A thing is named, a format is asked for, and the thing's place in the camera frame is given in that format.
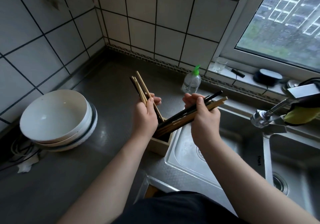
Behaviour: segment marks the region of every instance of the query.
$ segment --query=white bowl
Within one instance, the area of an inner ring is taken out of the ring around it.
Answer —
[[[50,151],[50,152],[63,152],[63,151],[67,151],[72,148],[75,148],[78,145],[81,145],[83,142],[85,142],[94,132],[94,129],[96,128],[97,122],[98,122],[97,110],[93,104],[90,104],[90,106],[92,108],[91,124],[90,124],[88,131],[80,139],[75,140],[68,145],[61,145],[61,146],[56,146],[56,147],[46,147],[46,146],[41,145],[41,146],[39,146],[39,148],[46,150],[46,151]]]
[[[34,100],[24,110],[20,129],[33,141],[54,143],[77,133],[89,114],[90,106],[79,92],[53,91]]]
[[[34,143],[37,143],[37,144],[43,145],[43,146],[48,146],[48,147],[67,145],[67,144],[71,143],[74,140],[80,139],[84,135],[84,133],[86,133],[88,131],[88,129],[89,129],[90,125],[91,125],[91,120],[92,120],[92,109],[90,107],[90,114],[89,114],[89,117],[87,119],[87,122],[82,127],[82,129],[80,129],[73,136],[71,136],[71,137],[69,137],[69,138],[67,138],[65,140],[55,142],[55,143],[41,143],[41,142],[37,142],[37,141],[34,141]]]

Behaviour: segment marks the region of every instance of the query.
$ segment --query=gray countertop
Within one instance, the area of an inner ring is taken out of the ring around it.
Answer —
[[[111,52],[74,90],[82,93],[98,111],[98,124],[81,146],[62,153],[47,153],[29,173],[15,168],[0,175],[0,215],[2,223],[55,223],[110,162],[130,136],[131,114],[138,100],[129,76],[138,70],[149,91],[162,98],[158,107],[170,117],[184,107],[180,88],[184,75],[154,64]],[[208,95],[217,87],[203,84],[199,92]],[[229,104],[242,103],[248,114],[270,105],[229,92]],[[160,156],[145,152],[129,194],[127,205],[136,198],[143,177],[155,177],[179,190],[206,194],[233,211],[220,188],[165,164]]]

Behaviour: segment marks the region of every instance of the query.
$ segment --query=green pump cap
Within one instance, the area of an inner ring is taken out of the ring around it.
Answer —
[[[200,68],[200,64],[197,65],[197,66],[194,68],[194,70],[193,70],[192,73],[193,73],[195,76],[197,76],[197,75],[199,74],[199,68]]]

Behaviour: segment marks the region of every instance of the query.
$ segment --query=glass window pane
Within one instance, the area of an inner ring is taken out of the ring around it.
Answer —
[[[320,72],[320,0],[263,0],[236,49]]]

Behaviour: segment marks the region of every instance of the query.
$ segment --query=bottle label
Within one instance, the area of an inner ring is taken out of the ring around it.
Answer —
[[[183,83],[183,88],[186,89],[186,90],[188,90],[189,85],[187,85],[186,83]]]

